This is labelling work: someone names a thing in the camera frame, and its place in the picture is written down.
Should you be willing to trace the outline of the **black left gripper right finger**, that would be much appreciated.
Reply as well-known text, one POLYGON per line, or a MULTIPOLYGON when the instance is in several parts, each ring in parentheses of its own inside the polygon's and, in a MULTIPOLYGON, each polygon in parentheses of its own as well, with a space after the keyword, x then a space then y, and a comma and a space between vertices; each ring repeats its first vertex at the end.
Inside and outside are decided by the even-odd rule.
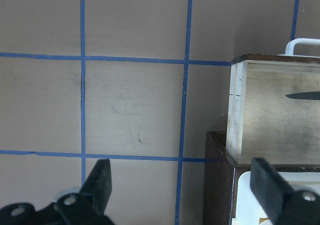
POLYGON ((250 190, 275 225, 295 190, 264 158, 251 160, 250 190))

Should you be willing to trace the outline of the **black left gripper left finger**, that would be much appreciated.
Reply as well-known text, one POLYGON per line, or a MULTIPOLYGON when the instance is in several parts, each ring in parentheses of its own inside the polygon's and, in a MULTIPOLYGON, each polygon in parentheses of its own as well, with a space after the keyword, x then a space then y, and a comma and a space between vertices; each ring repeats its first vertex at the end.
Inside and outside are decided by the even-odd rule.
POLYGON ((112 193, 112 174, 109 159, 99 159, 82 185, 79 193, 99 214, 105 213, 112 193))

